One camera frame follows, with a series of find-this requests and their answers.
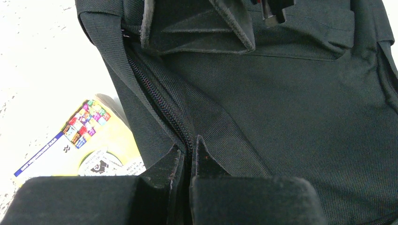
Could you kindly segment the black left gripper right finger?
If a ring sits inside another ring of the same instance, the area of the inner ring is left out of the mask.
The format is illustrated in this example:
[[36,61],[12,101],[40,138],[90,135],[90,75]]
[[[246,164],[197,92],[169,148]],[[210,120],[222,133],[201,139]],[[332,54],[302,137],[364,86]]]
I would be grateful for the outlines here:
[[202,136],[192,155],[190,209],[195,225],[325,225],[311,184],[295,177],[234,177]]

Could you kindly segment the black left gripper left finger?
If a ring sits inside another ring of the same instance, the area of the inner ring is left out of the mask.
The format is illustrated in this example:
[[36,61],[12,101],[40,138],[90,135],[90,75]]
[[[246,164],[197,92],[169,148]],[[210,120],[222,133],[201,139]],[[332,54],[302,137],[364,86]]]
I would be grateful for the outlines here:
[[184,176],[184,154],[173,146],[139,176],[64,176],[28,180],[4,225],[168,225]]

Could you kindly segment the yellow-green treehouse book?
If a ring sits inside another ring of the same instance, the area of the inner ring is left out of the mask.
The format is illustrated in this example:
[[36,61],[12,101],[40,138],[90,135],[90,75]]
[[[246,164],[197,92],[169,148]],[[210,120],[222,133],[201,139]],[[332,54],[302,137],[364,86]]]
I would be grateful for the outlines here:
[[145,170],[126,116],[111,97],[96,94],[71,112],[54,137],[28,154],[12,178],[22,185],[40,176],[125,176]]

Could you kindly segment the black student backpack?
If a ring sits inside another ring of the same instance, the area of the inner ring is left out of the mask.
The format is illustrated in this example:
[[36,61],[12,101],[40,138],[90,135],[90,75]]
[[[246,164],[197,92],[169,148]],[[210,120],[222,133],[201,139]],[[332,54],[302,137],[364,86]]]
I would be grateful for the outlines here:
[[147,168],[203,144],[316,190],[330,225],[398,221],[398,70],[381,0],[78,0]]

